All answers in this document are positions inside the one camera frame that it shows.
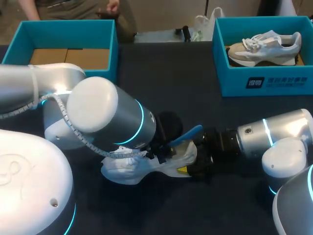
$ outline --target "shoe sole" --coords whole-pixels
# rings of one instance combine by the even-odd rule
[[[279,66],[294,66],[296,65],[297,62],[297,57],[293,57],[293,58],[286,58],[286,57],[273,57],[271,60],[259,60],[259,61],[242,61],[242,60],[237,60],[234,58],[231,58],[228,55],[228,51],[229,48],[226,49],[226,54],[228,57],[228,61],[230,63],[230,65],[234,65],[234,66],[243,66],[243,67],[254,67],[257,64],[261,63],[261,62],[270,62],[272,64],[274,64],[275,66],[279,65]]]

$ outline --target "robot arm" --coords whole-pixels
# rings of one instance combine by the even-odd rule
[[[160,163],[175,154],[169,143],[182,134],[180,118],[172,112],[152,114],[104,78],[84,79],[84,72],[71,64],[1,66],[0,75],[1,88],[6,91],[0,95],[0,118],[42,102],[45,137],[61,149],[86,145],[102,156],[133,157],[110,154],[91,143],[101,138],[143,150],[137,155],[158,156]]]
[[[275,194],[273,218],[279,235],[313,234],[313,118],[305,109],[243,125],[237,130],[205,130],[204,145],[214,162],[243,155],[261,159],[270,190]]]

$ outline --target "box logo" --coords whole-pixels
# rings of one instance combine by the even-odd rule
[[[307,81],[307,77],[270,77],[267,80],[266,87],[304,87]]]
[[[246,84],[247,89],[261,88],[264,82],[264,77],[250,77]]]

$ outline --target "teal box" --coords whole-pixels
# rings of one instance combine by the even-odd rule
[[[85,70],[116,83],[118,43],[114,20],[24,21],[2,61],[3,65],[28,65],[36,48],[110,49],[106,70]]]
[[[301,33],[305,66],[231,67],[225,46],[274,30]],[[308,17],[218,18],[213,33],[214,63],[223,96],[313,94],[313,24]]]

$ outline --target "person's hand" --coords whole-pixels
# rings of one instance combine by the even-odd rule
[[[107,5],[107,12],[110,15],[116,16],[118,15],[119,11],[119,0],[110,0],[109,4]]]

